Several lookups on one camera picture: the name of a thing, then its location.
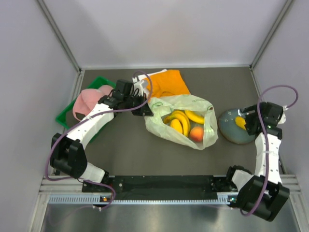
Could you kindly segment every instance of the white panel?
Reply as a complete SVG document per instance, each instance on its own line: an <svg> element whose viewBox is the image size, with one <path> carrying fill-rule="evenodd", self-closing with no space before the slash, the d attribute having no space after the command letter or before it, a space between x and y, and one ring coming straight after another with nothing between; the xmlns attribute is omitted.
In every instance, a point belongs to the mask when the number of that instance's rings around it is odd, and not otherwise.
<svg viewBox="0 0 309 232"><path fill-rule="evenodd" d="M24 232L76 76L34 0L0 1L0 231Z"/></svg>
<svg viewBox="0 0 309 232"><path fill-rule="evenodd" d="M289 84L299 91L298 103L287 111L280 154L290 173L296 174L309 202L309 1L297 0L263 54L255 75L262 90ZM280 89L267 101L289 104L294 95Z"/></svg>
<svg viewBox="0 0 309 232"><path fill-rule="evenodd" d="M249 65L284 0L45 0L84 68Z"/></svg>

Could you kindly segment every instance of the gray floor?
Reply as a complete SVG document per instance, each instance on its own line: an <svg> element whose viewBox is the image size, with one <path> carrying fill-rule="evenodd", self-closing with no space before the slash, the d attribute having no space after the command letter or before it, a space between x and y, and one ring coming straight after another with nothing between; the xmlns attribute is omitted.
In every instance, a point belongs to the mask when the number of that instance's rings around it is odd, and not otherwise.
<svg viewBox="0 0 309 232"><path fill-rule="evenodd" d="M144 69L148 73L159 70ZM225 110L257 102L248 67L179 70L191 94L210 101L217 117ZM82 89L98 76L114 82L132 80L134 71L87 70ZM206 175L226 174L232 165L242 165L254 171L256 151L254 143L236 145L220 133L213 146L202 151L194 150L156 137L146 130L142 117L123 113L87 146L86 155L89 162L111 175Z"/></svg>
<svg viewBox="0 0 309 232"><path fill-rule="evenodd" d="M59 223L79 205L49 205L50 220ZM52 227L45 217L42 232L298 232L290 201L273 222L244 217L228 206L112 205L101 213L84 208Z"/></svg>

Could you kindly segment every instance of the white plastic bag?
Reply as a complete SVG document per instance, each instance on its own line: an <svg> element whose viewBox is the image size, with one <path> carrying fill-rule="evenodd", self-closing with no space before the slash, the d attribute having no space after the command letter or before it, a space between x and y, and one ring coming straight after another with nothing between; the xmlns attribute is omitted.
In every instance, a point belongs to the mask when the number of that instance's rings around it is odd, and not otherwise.
<svg viewBox="0 0 309 232"><path fill-rule="evenodd" d="M190 94L182 94L161 98L153 97L148 104L154 116L145 117L146 128L156 136L198 150L203 150L217 141L217 120L213 105L209 101ZM191 110L204 116L203 142L195 143L163 123L162 117L170 114L174 110Z"/></svg>

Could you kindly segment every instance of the orange towel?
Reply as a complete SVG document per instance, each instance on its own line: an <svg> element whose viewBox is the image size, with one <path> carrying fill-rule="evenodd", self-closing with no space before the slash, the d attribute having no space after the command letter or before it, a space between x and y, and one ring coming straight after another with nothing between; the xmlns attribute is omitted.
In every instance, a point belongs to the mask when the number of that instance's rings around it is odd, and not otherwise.
<svg viewBox="0 0 309 232"><path fill-rule="evenodd" d="M153 83L153 92L151 97L164 97L181 94L190 94L188 87L185 85L179 70L168 70L166 72L151 75Z"/></svg>

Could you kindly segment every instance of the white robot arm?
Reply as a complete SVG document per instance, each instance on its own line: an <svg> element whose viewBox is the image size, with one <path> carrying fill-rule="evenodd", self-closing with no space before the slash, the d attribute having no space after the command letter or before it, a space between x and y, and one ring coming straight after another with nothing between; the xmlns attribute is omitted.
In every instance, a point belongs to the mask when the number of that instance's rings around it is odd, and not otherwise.
<svg viewBox="0 0 309 232"><path fill-rule="evenodd" d="M117 113L112 110L131 109L141 105L147 99L147 82L137 81L134 85L125 80L118 80L111 96L102 97L94 109L84 117L80 126L71 130L54 149L50 159L50 165L57 170L73 177L104 183L109 177L108 172L87 162L84 150L90 140L99 130L111 121ZM133 110L133 115L152 116L152 112L145 104L143 107ZM58 133L52 139L52 145L61 135Z"/></svg>
<svg viewBox="0 0 309 232"><path fill-rule="evenodd" d="M247 133L256 136L255 173L252 175L243 167L234 166L229 168L227 180L235 184L239 191L237 202L231 204L231 207L237 207L247 212L257 207L253 212L254 215L272 221L289 198L290 193L289 189L282 186L279 173L279 147L282 140L282 130L277 125L285 122L285 113L284 107L270 102L262 102L260 109L267 132L268 150L265 135L257 116L257 105L241 110L240 115L245 118ZM257 204L262 186L266 181L267 171L266 190L261 202Z"/></svg>

